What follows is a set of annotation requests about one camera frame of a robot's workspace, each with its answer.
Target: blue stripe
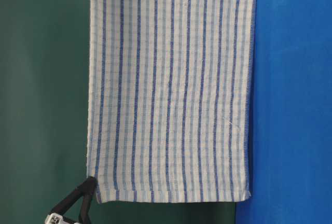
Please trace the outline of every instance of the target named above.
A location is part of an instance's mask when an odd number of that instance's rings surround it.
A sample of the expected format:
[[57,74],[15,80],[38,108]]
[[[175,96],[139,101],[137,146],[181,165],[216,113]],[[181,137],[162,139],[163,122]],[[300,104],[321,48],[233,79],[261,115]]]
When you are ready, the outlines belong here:
[[99,160],[100,160],[100,145],[101,145],[101,141],[102,141],[104,91],[105,91],[105,58],[106,58],[106,0],[103,0],[102,78],[101,78],[101,92],[100,92],[98,143],[97,143],[95,171],[94,171],[95,178],[98,178]]
[[[227,68],[228,68],[228,57],[229,57],[229,45],[230,45],[230,40],[229,40],[229,27],[230,27],[230,5],[231,5],[232,0],[228,0],[228,9],[227,9],[227,23],[226,23],[226,49],[225,49],[225,56],[227,57],[225,59],[225,65],[224,65],[224,82],[223,82],[223,99],[222,99],[222,126],[221,126],[221,142],[222,142],[222,157],[221,157],[221,161],[225,161],[225,151],[224,151],[224,146],[225,146],[225,142],[224,142],[224,129],[225,129],[225,101],[226,101],[226,96],[227,96],[227,90],[226,90],[226,85],[227,85]],[[224,193],[224,199],[228,201],[228,197],[226,195],[226,178],[225,178],[225,163],[222,163],[222,182],[223,182],[223,193]]]
[[[241,100],[242,100],[242,79],[243,79],[243,63],[244,63],[244,43],[245,43],[245,37],[246,37],[246,19],[247,19],[247,9],[248,9],[248,0],[244,1],[244,9],[243,9],[243,26],[242,26],[242,40],[241,43],[241,52],[240,52],[240,58],[241,58],[241,65],[240,65],[240,82],[239,82],[239,88],[238,88],[238,116],[241,116]],[[241,124],[241,118],[238,118],[237,121],[237,127],[239,127]],[[238,176],[238,184],[241,185],[241,172],[240,172],[240,164],[241,164],[241,154],[240,154],[240,131],[237,132],[237,176]],[[238,190],[239,192],[239,198],[242,197],[242,188]]]
[[217,155],[216,155],[216,139],[217,139],[217,122],[218,122],[218,100],[219,100],[219,85],[220,85],[220,64],[222,60],[222,26],[223,26],[223,8],[224,0],[220,0],[219,7],[219,37],[218,37],[218,65],[217,65],[217,85],[216,98],[214,102],[214,124],[213,124],[213,163],[214,163],[214,177],[216,185],[216,196],[219,201],[219,181],[217,171]]
[[127,147],[128,147],[128,127],[129,127],[129,103],[130,103],[130,88],[131,88],[131,60],[132,60],[132,43],[133,43],[133,0],[129,0],[129,28],[128,28],[128,63],[127,63],[127,90],[126,90],[126,119],[124,123],[123,136],[123,157],[122,157],[122,182],[123,189],[126,191],[125,199],[128,199],[128,189],[126,180],[127,170]]
[[117,183],[117,165],[118,165],[118,149],[119,149],[119,134],[120,134],[120,113],[121,113],[121,89],[122,89],[122,67],[123,67],[123,2],[120,0],[120,54],[119,54],[119,85],[118,85],[118,108],[116,117],[116,136],[115,136],[115,147],[114,147],[114,165],[113,165],[113,182],[114,188],[117,190],[117,197],[119,199],[118,183]]
[[[111,0],[111,39],[110,39],[110,55],[111,57],[115,56],[115,0]],[[110,81],[113,81],[113,74],[114,74],[115,62],[114,59],[110,61]],[[107,141],[106,141],[106,148],[105,148],[105,159],[104,159],[104,182],[106,186],[106,200],[109,201],[109,182],[108,182],[108,156],[109,156],[109,146],[110,146],[110,136],[111,136],[111,125],[112,125],[112,111],[113,111],[113,83],[110,83],[109,88],[109,102],[108,102],[108,118],[107,118]]]
[[[165,74],[165,60],[166,60],[166,0],[162,1],[162,62],[161,62],[161,75],[160,75],[160,95],[159,95],[159,119],[162,119],[163,115],[163,102],[164,102],[164,74]],[[157,159],[157,174],[158,174],[158,191],[162,191],[161,185],[161,173],[160,173],[160,160],[161,160],[161,128],[164,124],[159,121],[158,125],[158,159]]]
[[97,50],[98,50],[98,0],[94,0],[94,29],[95,29],[95,44],[94,44],[94,53],[93,53],[93,59],[94,59],[94,72],[93,72],[93,97],[91,99],[91,129],[90,129],[90,147],[89,147],[89,161],[88,161],[88,169],[87,169],[87,176],[91,176],[91,152],[92,152],[92,140],[93,140],[93,127],[94,127],[94,111],[95,111],[95,105],[94,105],[94,99],[96,98],[96,73],[97,73]]
[[201,202],[204,201],[203,182],[202,182],[202,161],[201,161],[201,126],[202,126],[202,100],[204,91],[204,72],[205,72],[205,52],[206,52],[206,8],[208,0],[204,0],[203,12],[203,56],[202,56],[202,71],[201,71],[201,89],[199,94],[199,110],[198,110],[198,131],[197,131],[197,153],[198,153],[198,173],[199,173],[199,187]]
[[149,17],[150,17],[150,0],[145,0],[146,2],[146,11],[145,11],[145,66],[144,66],[144,94],[143,94],[143,113],[142,113],[142,136],[141,136],[141,163],[140,163],[140,177],[141,177],[141,191],[145,191],[145,184],[144,184],[144,150],[145,150],[145,122],[146,122],[146,101],[147,101],[147,72],[149,68],[149,60],[150,60],[150,49],[149,49]]
[[171,98],[172,98],[172,80],[173,80],[173,62],[174,62],[174,0],[171,5],[171,60],[170,60],[170,79],[168,83],[168,98],[167,98],[167,123],[166,123],[166,184],[167,190],[170,191],[169,178],[169,137],[170,137],[170,114],[171,114]]
[[135,83],[135,103],[134,103],[134,126],[133,126],[133,147],[131,156],[131,184],[134,191],[134,202],[137,200],[135,185],[135,152],[137,134],[137,105],[139,101],[140,85],[140,60],[141,60],[141,0],[137,0],[137,51],[136,51],[136,83]]
[[[198,47],[198,28],[199,28],[199,4],[200,0],[196,0],[196,17],[195,17],[195,47]],[[192,88],[196,88],[196,76],[197,76],[197,61],[198,61],[198,48],[195,49],[195,60],[193,65],[193,83]],[[192,192],[192,200],[196,200],[195,195],[195,181],[193,174],[193,110],[195,106],[195,94],[196,90],[193,90],[191,93],[191,109],[190,109],[190,132],[189,132],[189,140],[190,140],[190,179],[191,179],[191,192]]]
[[183,97],[183,114],[182,114],[182,178],[183,188],[185,193],[185,202],[188,202],[187,196],[187,181],[186,181],[186,157],[185,157],[185,132],[186,132],[186,109],[187,109],[187,94],[188,94],[188,77],[189,77],[189,57],[190,57],[190,13],[191,0],[188,0],[187,9],[187,55],[186,55],[186,82]]
[[149,142],[149,185],[151,191],[151,201],[153,197],[153,184],[152,184],[152,144],[154,133],[154,114],[155,114],[155,95],[156,95],[156,73],[157,73],[157,41],[158,41],[158,0],[155,0],[155,32],[154,32],[154,72],[152,84],[152,97],[151,97],[151,119],[150,119],[150,142]]
[[213,75],[213,68],[214,68],[214,17],[215,17],[215,7],[213,5],[212,9],[211,9],[211,35],[210,35],[210,69],[209,69],[209,83],[207,86],[207,98],[206,98],[206,125],[205,125],[205,145],[206,145],[206,149],[205,149],[205,156],[206,156],[206,182],[207,182],[207,192],[208,192],[208,196],[209,196],[209,201],[211,201],[211,182],[210,182],[210,156],[209,156],[209,151],[210,151],[210,140],[209,140],[209,134],[210,134],[210,101],[211,101],[211,92],[212,92],[212,88],[211,88],[211,83],[212,83],[212,75]]
[[[182,5],[183,0],[180,0],[179,7],[179,21],[178,21],[178,66],[177,66],[177,83],[176,83],[176,98],[174,105],[174,145],[173,145],[173,167],[174,167],[174,188],[178,192],[178,178],[177,178],[177,118],[178,118],[178,104],[179,104],[179,89],[182,70]],[[179,195],[176,194],[176,201],[178,202]]]
[[[235,8],[235,23],[234,23],[234,56],[233,56],[233,69],[232,69],[232,87],[231,87],[231,97],[230,97],[230,111],[229,111],[229,122],[232,123],[233,120],[233,100],[234,100],[234,79],[235,79],[235,68],[237,61],[237,38],[238,38],[238,15],[239,15],[239,2],[236,1]],[[229,139],[228,139],[228,152],[229,152],[229,177],[230,177],[230,194],[232,201],[234,201],[234,189],[233,189],[233,166],[232,166],[232,127],[229,125]]]

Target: woven texture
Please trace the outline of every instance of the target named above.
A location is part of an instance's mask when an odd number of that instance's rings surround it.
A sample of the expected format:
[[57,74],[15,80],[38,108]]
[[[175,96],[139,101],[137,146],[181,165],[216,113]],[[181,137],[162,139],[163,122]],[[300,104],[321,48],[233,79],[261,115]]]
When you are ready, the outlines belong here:
[[91,0],[99,202],[243,201],[255,0]]

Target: black clip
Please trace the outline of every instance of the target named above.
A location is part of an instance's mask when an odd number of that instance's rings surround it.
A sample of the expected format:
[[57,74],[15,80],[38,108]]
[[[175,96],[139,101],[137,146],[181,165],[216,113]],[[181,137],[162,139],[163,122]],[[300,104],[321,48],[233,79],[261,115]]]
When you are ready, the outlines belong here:
[[81,224],[91,224],[90,218],[88,216],[88,211],[90,209],[92,197],[97,186],[97,180],[94,177],[88,177],[81,185],[79,185],[76,189],[74,189],[65,199],[59,202],[49,213],[48,218],[51,218],[52,215],[60,216],[63,221],[73,224],[77,223],[69,218],[64,217],[63,215],[70,209],[74,203],[83,197],[81,209],[78,215],[78,220]]

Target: kitchen towel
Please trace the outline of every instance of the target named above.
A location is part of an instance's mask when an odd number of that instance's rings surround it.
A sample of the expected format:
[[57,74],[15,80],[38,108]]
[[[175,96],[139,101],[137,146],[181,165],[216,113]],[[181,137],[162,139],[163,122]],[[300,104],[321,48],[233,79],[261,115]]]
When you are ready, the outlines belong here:
[[255,0],[91,0],[97,200],[243,201]]

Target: green wall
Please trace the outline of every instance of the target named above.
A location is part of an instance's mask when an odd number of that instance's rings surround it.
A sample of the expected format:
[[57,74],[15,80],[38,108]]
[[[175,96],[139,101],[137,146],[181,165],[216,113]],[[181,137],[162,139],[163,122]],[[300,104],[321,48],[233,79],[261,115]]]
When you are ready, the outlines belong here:
[[[44,223],[86,175],[89,0],[0,0],[1,223]],[[234,223],[233,203],[94,201],[93,223]],[[77,219],[79,206],[68,216]]]

